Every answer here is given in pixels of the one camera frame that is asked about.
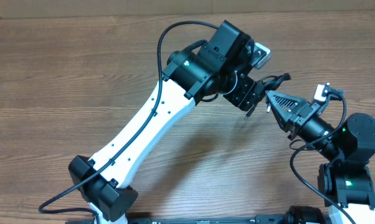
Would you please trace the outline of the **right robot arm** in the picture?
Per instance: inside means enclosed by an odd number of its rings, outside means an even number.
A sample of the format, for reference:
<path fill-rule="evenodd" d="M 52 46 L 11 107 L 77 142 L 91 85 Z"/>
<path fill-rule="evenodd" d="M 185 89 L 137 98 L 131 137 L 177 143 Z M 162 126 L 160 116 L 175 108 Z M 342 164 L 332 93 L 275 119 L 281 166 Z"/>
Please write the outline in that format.
<path fill-rule="evenodd" d="M 331 100 L 346 100 L 341 90 L 318 85 L 313 101 L 277 91 L 266 94 L 268 110 L 292 142 L 303 141 L 290 158 L 296 178 L 323 198 L 327 214 L 315 207 L 292 206 L 278 223 L 375 223 L 375 191 L 368 163 L 375 155 L 375 118 L 364 113 L 343 114 L 337 127 L 321 118 Z M 299 152 L 319 152 L 327 162 L 319 166 L 314 187 L 296 170 Z"/>

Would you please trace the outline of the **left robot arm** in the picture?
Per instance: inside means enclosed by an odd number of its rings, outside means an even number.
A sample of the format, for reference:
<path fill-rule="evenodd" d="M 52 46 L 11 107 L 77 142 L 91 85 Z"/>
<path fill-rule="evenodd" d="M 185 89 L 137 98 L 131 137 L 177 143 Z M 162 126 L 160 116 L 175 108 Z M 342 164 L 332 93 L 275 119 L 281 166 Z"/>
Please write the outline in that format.
<path fill-rule="evenodd" d="M 270 50 L 224 21 L 209 40 L 173 52 L 152 94 L 131 121 L 101 150 L 69 164 L 73 183 L 93 210 L 94 223 L 126 223 L 138 194 L 136 171 L 166 132 L 201 101 L 222 95 L 242 111 L 254 107 L 264 84 L 249 72 L 261 68 Z"/>

